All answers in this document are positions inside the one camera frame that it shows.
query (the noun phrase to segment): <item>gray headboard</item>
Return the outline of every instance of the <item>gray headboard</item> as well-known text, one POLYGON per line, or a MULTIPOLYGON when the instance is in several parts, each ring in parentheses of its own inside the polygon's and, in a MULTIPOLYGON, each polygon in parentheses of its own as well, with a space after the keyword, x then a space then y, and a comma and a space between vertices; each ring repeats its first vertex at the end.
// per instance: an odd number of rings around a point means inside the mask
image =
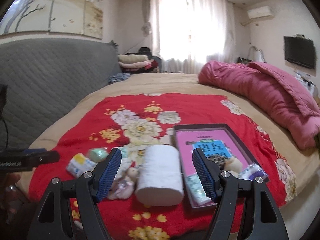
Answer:
MULTIPOLYGON (((0 83, 8 85, 3 117, 9 147, 29 147, 86 95, 119 73, 111 43, 45 38, 0 45, 0 83)), ((0 147, 5 145, 0 124, 0 147)))

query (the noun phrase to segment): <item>toilet paper roll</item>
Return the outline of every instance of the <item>toilet paper roll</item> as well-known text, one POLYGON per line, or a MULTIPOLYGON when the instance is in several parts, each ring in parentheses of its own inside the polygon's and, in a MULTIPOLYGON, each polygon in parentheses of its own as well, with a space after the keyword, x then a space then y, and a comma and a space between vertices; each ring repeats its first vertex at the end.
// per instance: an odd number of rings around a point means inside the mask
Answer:
POLYGON ((179 152, 170 145, 147 148, 140 168, 137 199, 150 206, 173 206, 183 200, 179 152))

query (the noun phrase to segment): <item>sheer curtain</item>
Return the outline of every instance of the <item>sheer curtain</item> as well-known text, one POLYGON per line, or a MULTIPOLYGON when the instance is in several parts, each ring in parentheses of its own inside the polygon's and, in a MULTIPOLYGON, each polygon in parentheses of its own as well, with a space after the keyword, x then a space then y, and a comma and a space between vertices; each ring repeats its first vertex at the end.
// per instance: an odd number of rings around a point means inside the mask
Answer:
POLYGON ((209 60, 234 60, 233 4, 226 0, 150 0, 150 21, 164 71, 197 74, 209 60))

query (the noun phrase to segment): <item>wall-mounted television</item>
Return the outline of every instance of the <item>wall-mounted television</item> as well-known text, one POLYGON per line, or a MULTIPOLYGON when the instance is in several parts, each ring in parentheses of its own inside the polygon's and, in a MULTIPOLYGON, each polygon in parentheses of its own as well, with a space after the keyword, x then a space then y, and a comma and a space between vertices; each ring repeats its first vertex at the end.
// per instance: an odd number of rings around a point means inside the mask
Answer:
POLYGON ((314 69, 316 67, 316 48, 312 40, 299 37, 284 37, 285 60, 314 69))

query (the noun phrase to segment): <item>white air conditioner unit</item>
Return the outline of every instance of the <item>white air conditioner unit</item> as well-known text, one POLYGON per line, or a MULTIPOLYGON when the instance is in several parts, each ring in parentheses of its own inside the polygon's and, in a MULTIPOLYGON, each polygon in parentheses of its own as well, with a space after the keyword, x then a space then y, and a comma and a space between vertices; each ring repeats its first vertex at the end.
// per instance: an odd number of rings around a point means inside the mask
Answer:
POLYGON ((269 6, 263 6, 256 9, 248 10, 248 16, 251 20, 273 17, 273 13, 269 6))

